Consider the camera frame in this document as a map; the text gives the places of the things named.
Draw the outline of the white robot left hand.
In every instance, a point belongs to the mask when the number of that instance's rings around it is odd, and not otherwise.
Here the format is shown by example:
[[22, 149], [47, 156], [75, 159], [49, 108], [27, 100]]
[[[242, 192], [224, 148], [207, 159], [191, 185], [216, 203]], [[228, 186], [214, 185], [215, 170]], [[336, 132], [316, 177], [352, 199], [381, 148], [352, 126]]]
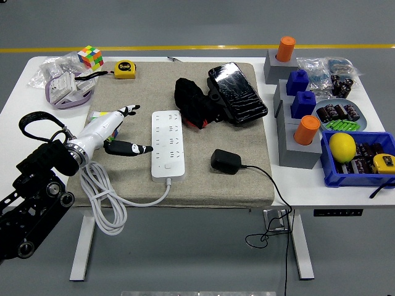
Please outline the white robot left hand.
[[134, 157], [153, 151], [151, 146], [141, 146], [125, 141], [108, 141], [108, 138], [122, 124], [128, 115], [135, 115], [140, 105], [128, 105], [114, 112], [99, 116], [88, 123], [76, 139], [70, 140], [65, 146], [78, 155], [80, 162], [88, 163], [95, 150], [104, 147], [106, 153], [111, 155]]

